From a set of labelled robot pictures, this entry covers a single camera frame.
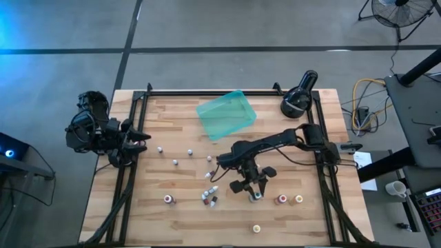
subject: black metal frame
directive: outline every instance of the black metal frame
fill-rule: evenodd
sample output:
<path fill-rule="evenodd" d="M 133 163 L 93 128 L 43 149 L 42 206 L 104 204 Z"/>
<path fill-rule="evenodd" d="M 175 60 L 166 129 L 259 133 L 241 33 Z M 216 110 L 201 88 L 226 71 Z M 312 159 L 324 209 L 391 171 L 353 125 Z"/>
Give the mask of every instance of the black metal frame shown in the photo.
<path fill-rule="evenodd" d="M 370 15 L 370 16 L 367 16 L 367 17 L 362 17 L 362 16 L 361 16 L 361 13 L 362 13 L 363 10 L 366 8 L 366 6 L 367 6 L 367 4 L 369 3 L 369 1 L 370 1 L 370 0 L 366 0 L 366 3 L 363 5 L 363 7 L 361 8 L 360 12 L 358 13 L 358 20 L 359 20 L 359 21 L 362 21 L 362 20 L 371 19 L 371 18 L 375 17 L 375 18 L 380 18 L 380 19 L 383 19 L 383 20 L 387 21 L 388 23 L 390 23 L 390 24 L 396 29 L 397 37 L 398 37 L 398 43 L 401 42 L 401 41 L 404 41 L 404 40 L 407 39 L 407 38 L 409 38 L 409 37 L 413 34 L 413 32 L 415 32 L 415 30 L 421 25 L 421 23 L 422 23 L 425 19 L 427 19 L 427 17 L 430 17 L 430 16 L 433 14 L 433 12 L 432 12 L 431 10 L 428 11 L 427 14 L 426 14 L 425 16 L 423 16 L 420 20 L 417 21 L 418 24 L 417 24 L 417 25 L 416 25 L 416 26 L 410 31 L 410 33 L 408 33 L 408 34 L 406 35 L 405 38 L 401 38 L 401 30 L 400 30 L 400 27 L 399 27 L 398 25 L 394 24 L 394 23 L 391 23 L 388 19 L 386 19 L 386 18 L 384 18 L 384 17 L 382 17 L 382 16 L 380 16 L 380 15 L 377 15 L 377 14 L 373 14 L 373 15 Z"/>
<path fill-rule="evenodd" d="M 279 88 L 279 86 L 275 84 L 273 89 L 276 89 L 276 88 Z M 139 131 L 143 130 L 145 111 L 147 109 L 147 99 L 149 96 L 222 96 L 224 94 L 227 94 L 228 92 L 229 91 L 226 91 L 226 90 L 154 91 L 154 90 L 152 90 L 152 86 L 150 84 L 148 84 L 147 91 L 135 91 L 133 93 L 132 106 L 130 108 L 130 119 L 134 120 L 136 103 L 138 100 L 142 99 L 143 105 L 141 108 L 138 130 Z M 280 90 L 265 90 L 265 91 L 245 90 L 243 92 L 244 92 L 245 96 L 280 96 L 281 94 L 284 93 L 283 91 L 280 91 Z M 322 133 L 325 136 L 325 138 L 328 138 L 327 129 L 326 129 L 326 125 L 325 125 L 325 117 L 323 115 L 322 106 L 321 106 L 321 102 L 320 102 L 320 95 L 317 91 L 313 91 L 312 96 L 313 96 L 313 100 L 314 100 L 316 110 L 317 110 L 318 124 L 320 125 L 320 128 L 321 128 Z M 314 117 L 313 117 L 311 110 L 309 110 L 307 112 L 307 118 L 308 118 L 309 123 L 314 123 Z M 322 154 L 320 154 L 319 152 L 314 153 L 314 156 L 315 156 L 317 164 L 321 164 L 321 162 L 324 161 Z M 120 194 L 121 194 L 121 188 L 122 188 L 125 168 L 119 169 L 119 174 L 117 176 L 116 187 L 115 187 L 115 191 L 114 191 L 114 201 L 112 203 L 112 211 L 110 212 L 109 216 L 105 220 L 105 223 L 106 222 L 111 223 L 110 225 L 108 225 L 105 228 L 105 230 L 107 231 L 107 236 L 105 237 L 105 242 L 100 243 L 100 240 L 102 239 L 105 232 L 103 231 L 103 229 L 99 229 L 99 231 L 101 231 L 101 235 L 99 235 L 95 239 L 91 240 L 92 242 L 80 243 L 77 246 L 72 246 L 72 247 L 116 247 L 116 246 L 121 247 L 121 246 L 124 246 L 125 235 L 127 233 L 127 225 L 128 225 L 129 215 L 130 215 L 130 204 L 132 201 L 132 192 L 133 192 L 136 168 L 137 168 L 137 157 L 136 157 L 136 162 L 130 166 L 129 180 L 127 182 L 127 186 L 126 186 L 124 192 L 122 193 L 122 196 L 120 196 Z M 344 220 L 346 220 L 346 223 L 348 223 L 349 218 L 347 216 L 345 216 L 344 218 L 339 218 L 340 230 L 341 230 L 341 234 L 342 234 L 342 241 L 336 240 L 335 227 L 334 227 L 334 223 L 332 221 L 331 208 L 330 208 L 329 204 L 334 205 L 334 206 L 336 206 L 336 205 L 340 206 L 340 209 L 336 209 L 337 212 L 340 212 L 340 215 L 342 212 L 344 213 L 344 211 L 342 210 L 342 207 L 341 207 L 342 201 L 341 201 L 340 190 L 338 188 L 338 181 L 337 181 L 336 173 L 332 169 L 329 170 L 329 177 L 331 179 L 331 187 L 332 187 L 332 194 L 331 194 L 331 192 L 329 191 L 329 188 L 326 184 L 324 169 L 325 168 L 322 165 L 317 166 L 318 181 L 320 183 L 320 190 L 322 192 L 323 209 L 325 212 L 325 221 L 327 224 L 327 230 L 328 230 L 328 234 L 329 234 L 329 242 L 330 242 L 329 245 L 330 246 L 344 245 L 345 247 L 350 247 L 350 246 L 354 246 L 354 245 L 356 245 L 357 247 L 379 247 L 376 244 L 351 243 L 349 240 L 349 234 L 348 234 L 349 228 L 346 227 L 345 222 L 344 222 Z M 119 239 L 117 241 L 114 241 L 113 234 L 114 234 L 115 218 L 116 218 L 116 214 L 119 212 L 119 210 L 122 208 L 123 205 L 125 205 L 125 208 L 124 208 L 123 217 L 122 217 L 123 221 L 121 223 L 121 231 L 120 231 Z"/>

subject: wooden tabletop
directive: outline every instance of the wooden tabletop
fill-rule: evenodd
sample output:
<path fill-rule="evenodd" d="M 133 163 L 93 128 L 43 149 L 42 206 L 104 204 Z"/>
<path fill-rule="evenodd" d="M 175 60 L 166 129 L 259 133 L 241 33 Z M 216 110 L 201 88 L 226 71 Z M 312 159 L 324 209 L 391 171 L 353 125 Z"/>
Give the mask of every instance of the wooden tabletop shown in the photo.
<path fill-rule="evenodd" d="M 319 92 L 329 140 L 348 141 L 337 91 Z M 132 93 L 133 90 L 115 92 L 111 117 L 117 117 L 120 121 L 128 118 Z M 307 122 L 306 114 L 299 119 L 290 119 L 280 111 L 280 97 L 248 96 L 249 103 L 257 113 L 256 122 L 218 141 L 210 141 L 198 119 L 196 106 L 213 98 L 149 97 L 144 132 L 150 134 L 152 139 L 147 141 L 148 150 L 141 153 L 139 159 L 126 245 L 328 245 L 315 166 L 292 164 L 277 151 L 258 155 L 256 161 L 260 166 L 272 166 L 278 174 L 269 179 L 265 197 L 257 203 L 249 201 L 247 192 L 234 194 L 231 191 L 229 183 L 242 179 L 236 172 L 227 173 L 215 184 L 204 177 L 207 172 L 216 169 L 216 156 L 230 152 L 235 141 L 253 141 L 297 127 Z M 157 147 L 163 148 L 162 154 L 158 153 Z M 188 149 L 193 150 L 192 156 L 187 154 Z M 312 152 L 303 152 L 295 147 L 281 150 L 295 161 L 315 161 Z M 207 156 L 213 157 L 213 161 L 208 162 Z M 174 159 L 178 160 L 178 166 L 173 165 Z M 106 164 L 107 156 L 103 156 L 97 168 Z M 80 241 L 87 240 L 109 214 L 116 175 L 117 169 L 106 167 L 95 176 Z M 373 240 L 356 169 L 340 166 L 337 177 L 345 211 L 361 232 Z M 201 194 L 214 185 L 219 186 L 215 193 L 218 200 L 215 207 L 210 208 L 203 204 Z M 176 205 L 164 203 L 163 197 L 167 194 L 176 198 Z M 294 206 L 288 203 L 275 205 L 274 199 L 280 194 L 288 198 L 301 195 L 303 202 Z M 337 237 L 340 238 L 335 212 L 333 220 Z M 117 218 L 116 237 L 120 223 L 121 217 Z M 259 234 L 252 232 L 253 225 L 260 225 Z"/>

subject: teal plastic tray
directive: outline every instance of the teal plastic tray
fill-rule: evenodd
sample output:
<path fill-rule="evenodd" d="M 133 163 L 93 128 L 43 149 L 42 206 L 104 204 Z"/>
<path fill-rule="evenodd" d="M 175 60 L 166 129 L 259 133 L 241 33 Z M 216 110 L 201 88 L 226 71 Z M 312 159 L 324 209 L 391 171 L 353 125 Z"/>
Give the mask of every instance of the teal plastic tray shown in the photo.
<path fill-rule="evenodd" d="M 256 113 L 241 90 L 236 90 L 196 108 L 209 139 L 218 140 L 256 120 Z"/>

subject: gray floor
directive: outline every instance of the gray floor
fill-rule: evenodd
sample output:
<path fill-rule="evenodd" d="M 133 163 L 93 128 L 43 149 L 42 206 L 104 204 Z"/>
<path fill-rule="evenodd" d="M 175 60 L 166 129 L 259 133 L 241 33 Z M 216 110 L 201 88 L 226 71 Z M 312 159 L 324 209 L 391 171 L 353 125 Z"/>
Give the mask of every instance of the gray floor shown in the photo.
<path fill-rule="evenodd" d="M 135 0 L 0 2 L 0 49 L 123 48 Z M 145 0 L 133 48 L 239 45 L 394 45 L 395 31 L 375 20 L 357 22 L 363 0 Z M 435 13 L 403 45 L 441 43 Z M 406 72 L 431 50 L 399 51 L 398 73 Z M 390 75 L 393 51 L 252 52 L 205 54 L 131 54 L 123 89 L 269 88 L 297 85 L 306 70 L 319 74 L 317 88 L 337 88 L 342 102 L 351 99 L 361 78 Z M 64 128 L 76 113 L 77 95 L 102 91 L 110 99 L 121 54 L 0 55 L 0 132 L 33 144 L 57 171 L 54 204 L 23 202 L 14 247 L 54 247 L 76 243 L 87 204 L 96 156 L 75 154 L 65 146 Z M 438 66 L 433 72 L 441 71 Z M 381 90 L 373 85 L 368 92 Z M 386 97 L 363 100 L 375 107 Z M 349 132 L 365 150 L 405 147 L 393 108 L 375 134 Z M 33 193 L 50 195 L 36 181 Z M 428 247 L 424 233 L 394 228 L 405 222 L 394 204 L 367 202 L 375 238 L 388 245 Z"/>

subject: black fan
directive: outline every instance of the black fan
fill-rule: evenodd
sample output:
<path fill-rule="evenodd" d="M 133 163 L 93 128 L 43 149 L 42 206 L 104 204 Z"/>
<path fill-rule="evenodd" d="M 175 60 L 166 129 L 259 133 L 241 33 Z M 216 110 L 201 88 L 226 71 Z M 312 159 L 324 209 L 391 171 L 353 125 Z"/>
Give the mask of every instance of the black fan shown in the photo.
<path fill-rule="evenodd" d="M 360 13 L 358 13 L 358 20 L 361 21 L 374 17 L 382 25 L 395 28 L 397 30 L 398 42 L 409 38 L 413 31 L 432 14 L 432 9 L 436 3 L 433 0 L 371 0 L 373 15 L 361 17 L 361 12 L 369 1 L 366 1 Z M 414 23 L 418 24 L 402 39 L 400 28 Z"/>

